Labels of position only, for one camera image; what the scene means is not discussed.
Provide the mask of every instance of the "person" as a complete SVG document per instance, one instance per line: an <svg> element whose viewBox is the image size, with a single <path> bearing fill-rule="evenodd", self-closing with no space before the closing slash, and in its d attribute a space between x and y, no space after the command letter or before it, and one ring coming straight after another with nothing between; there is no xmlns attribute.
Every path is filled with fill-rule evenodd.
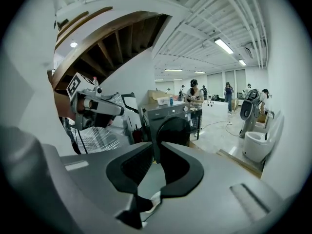
<svg viewBox="0 0 312 234"><path fill-rule="evenodd" d="M225 95L224 102L228 103L228 112L229 113L232 113L232 93L233 92L234 92L234 90L233 90L232 86L227 81L227 83L225 84L225 88L224 88L224 95Z"/></svg>
<svg viewBox="0 0 312 234"><path fill-rule="evenodd" d="M198 82L196 79L191 80L191 88L186 92L184 101L191 104L192 108L202 109L202 103L204 102L204 94L202 90L198 89ZM198 118L192 118L192 124L194 127L198 127ZM202 116L200 116L200 128L202 124Z"/></svg>
<svg viewBox="0 0 312 234"><path fill-rule="evenodd" d="M180 91L179 91L179 101L183 101L183 89L184 89L184 85L182 85L182 87L181 87L181 89L180 89Z"/></svg>
<svg viewBox="0 0 312 234"><path fill-rule="evenodd" d="M203 91L203 94L204 94L204 100L207 100L208 90L207 88L205 88L205 85L203 85L203 88L201 90Z"/></svg>
<svg viewBox="0 0 312 234"><path fill-rule="evenodd" d="M54 68L58 1L26 0L3 36L0 98L5 103L0 125L17 127L41 144L54 146L60 156L68 156L75 151L59 117L74 120L75 114L69 98L53 91L47 75ZM84 110L83 103L79 101L79 110ZM144 210L154 209L159 202L153 198Z"/></svg>
<svg viewBox="0 0 312 234"><path fill-rule="evenodd" d="M260 105L260 114L265 115L265 102L269 98L269 91L267 89L263 89L262 92L259 93L259 105ZM251 132L254 129L257 118L253 115L250 116L249 120L244 122L243 128L239 133L240 138L245 137L246 132Z"/></svg>
<svg viewBox="0 0 312 234"><path fill-rule="evenodd" d="M247 84L247 87L244 90L244 98L245 96L248 94L248 92L251 90L252 86L250 85L250 83Z"/></svg>

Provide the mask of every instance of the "white tiled floor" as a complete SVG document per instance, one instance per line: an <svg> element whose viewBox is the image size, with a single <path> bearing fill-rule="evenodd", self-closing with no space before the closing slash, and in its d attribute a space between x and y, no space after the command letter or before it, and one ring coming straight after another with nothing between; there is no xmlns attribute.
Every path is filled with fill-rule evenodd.
<svg viewBox="0 0 312 234"><path fill-rule="evenodd" d="M225 121L229 121L232 125L227 125ZM262 165L249 160L243 155L244 139L237 135L239 134L244 121L240 118L240 107L231 115L228 114L227 119L218 117L208 117L203 114L202 130L199 135L199 140L191 134L190 140L202 150L208 153L216 153L220 149L239 158L249 165L262 170Z"/></svg>

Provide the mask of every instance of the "fluorescent light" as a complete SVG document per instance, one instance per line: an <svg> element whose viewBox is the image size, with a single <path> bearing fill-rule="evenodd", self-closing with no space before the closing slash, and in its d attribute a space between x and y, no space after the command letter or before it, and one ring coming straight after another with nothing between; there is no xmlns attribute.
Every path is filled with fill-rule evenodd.
<svg viewBox="0 0 312 234"><path fill-rule="evenodd" d="M72 42L72 43L70 44L70 46L71 46L72 48L75 48L77 45L78 45L78 43L76 43L76 42Z"/></svg>
<svg viewBox="0 0 312 234"><path fill-rule="evenodd" d="M228 54L234 53L232 49L230 49L228 45L226 45L224 41L222 41L220 38L217 38L216 40L214 40L214 42L218 44L221 48L223 48Z"/></svg>
<svg viewBox="0 0 312 234"><path fill-rule="evenodd" d="M240 64L242 64L243 66L246 66L246 63L241 59L241 60L238 60L240 62Z"/></svg>
<svg viewBox="0 0 312 234"><path fill-rule="evenodd" d="M165 69L165 71L182 71L182 69Z"/></svg>

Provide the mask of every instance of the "front-loading washing machine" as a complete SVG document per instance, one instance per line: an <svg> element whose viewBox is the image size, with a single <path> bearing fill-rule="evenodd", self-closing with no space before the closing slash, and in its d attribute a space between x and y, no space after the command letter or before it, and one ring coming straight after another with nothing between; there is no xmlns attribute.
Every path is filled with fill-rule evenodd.
<svg viewBox="0 0 312 234"><path fill-rule="evenodd" d="M174 101L173 105L147 104L142 106L143 122L148 141L153 143L154 157L160 163L162 141L186 146L190 139L190 105Z"/></svg>

